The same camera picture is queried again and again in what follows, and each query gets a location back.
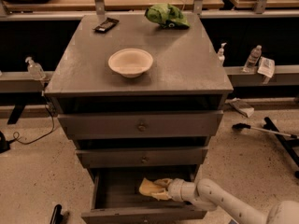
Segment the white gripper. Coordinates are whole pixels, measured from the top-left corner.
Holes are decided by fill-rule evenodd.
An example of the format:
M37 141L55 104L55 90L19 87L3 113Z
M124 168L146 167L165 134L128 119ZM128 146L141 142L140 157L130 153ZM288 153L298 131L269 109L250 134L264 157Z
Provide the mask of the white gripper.
M154 181L154 184L167 188L161 192L152 192L151 196L158 201L174 200L176 202L188 201L191 198L189 183L183 179L161 178Z

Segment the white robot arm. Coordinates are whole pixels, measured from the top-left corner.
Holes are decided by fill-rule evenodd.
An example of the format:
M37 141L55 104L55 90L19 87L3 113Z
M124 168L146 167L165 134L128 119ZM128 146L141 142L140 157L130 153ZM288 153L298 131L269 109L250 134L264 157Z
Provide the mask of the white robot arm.
M282 201L263 214L210 179L201 179L197 183L179 178L160 179L153 184L150 195L158 200L189 202L206 211L220 207L238 224L299 224L299 202Z

